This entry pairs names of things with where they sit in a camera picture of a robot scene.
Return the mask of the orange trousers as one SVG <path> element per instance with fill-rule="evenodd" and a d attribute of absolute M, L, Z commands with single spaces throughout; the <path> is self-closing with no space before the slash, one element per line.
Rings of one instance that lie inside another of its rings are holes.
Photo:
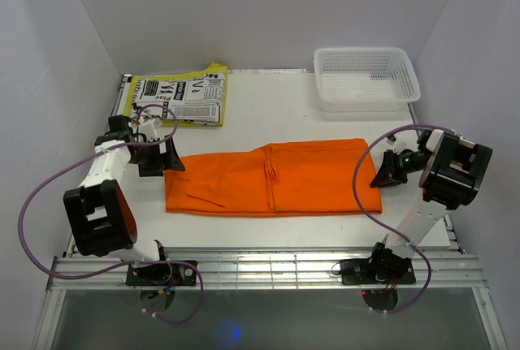
<path fill-rule="evenodd" d="M 271 143 L 248 152 L 183 158 L 166 171 L 170 213 L 222 217 L 380 214 L 375 167 L 363 139 Z"/>

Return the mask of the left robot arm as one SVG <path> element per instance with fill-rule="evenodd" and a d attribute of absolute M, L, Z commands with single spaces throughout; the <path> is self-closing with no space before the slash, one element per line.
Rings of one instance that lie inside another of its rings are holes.
<path fill-rule="evenodd" d="M 158 240 L 138 240 L 137 222 L 120 186 L 124 169 L 133 164 L 140 177 L 185 171 L 172 135 L 160 136 L 159 118 L 139 125 L 124 115 L 108 119 L 109 130 L 94 142 L 96 157 L 78 188 L 63 195 L 79 252 L 129 261 L 154 284 L 166 283 L 172 265 Z"/>

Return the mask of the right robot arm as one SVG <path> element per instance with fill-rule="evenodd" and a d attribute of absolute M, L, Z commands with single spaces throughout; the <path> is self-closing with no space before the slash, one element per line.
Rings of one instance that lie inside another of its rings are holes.
<path fill-rule="evenodd" d="M 375 245 L 366 263 L 366 273 L 377 283 L 396 283 L 413 273 L 414 246 L 446 214 L 475 199 L 492 157 L 491 148 L 440 129 L 421 133 L 417 145 L 415 151 L 385 151 L 370 182 L 372 188 L 389 188 L 406 184 L 411 173 L 421 173 L 418 200 L 396 231 Z"/>

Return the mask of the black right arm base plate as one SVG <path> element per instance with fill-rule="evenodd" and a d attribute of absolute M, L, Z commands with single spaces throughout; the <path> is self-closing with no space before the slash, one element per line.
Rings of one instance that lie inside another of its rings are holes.
<path fill-rule="evenodd" d="M 412 266 L 395 269 L 376 263 L 370 258 L 353 258 L 338 261 L 331 273 L 341 277 L 344 285 L 410 285 L 416 283 Z"/>

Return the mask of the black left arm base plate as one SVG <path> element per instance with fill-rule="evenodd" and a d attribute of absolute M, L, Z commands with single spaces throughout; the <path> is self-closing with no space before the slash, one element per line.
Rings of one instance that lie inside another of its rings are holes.
<path fill-rule="evenodd" d="M 194 286 L 197 281 L 195 270 L 180 264 L 154 264 L 127 271 L 125 284 L 134 287 Z"/>

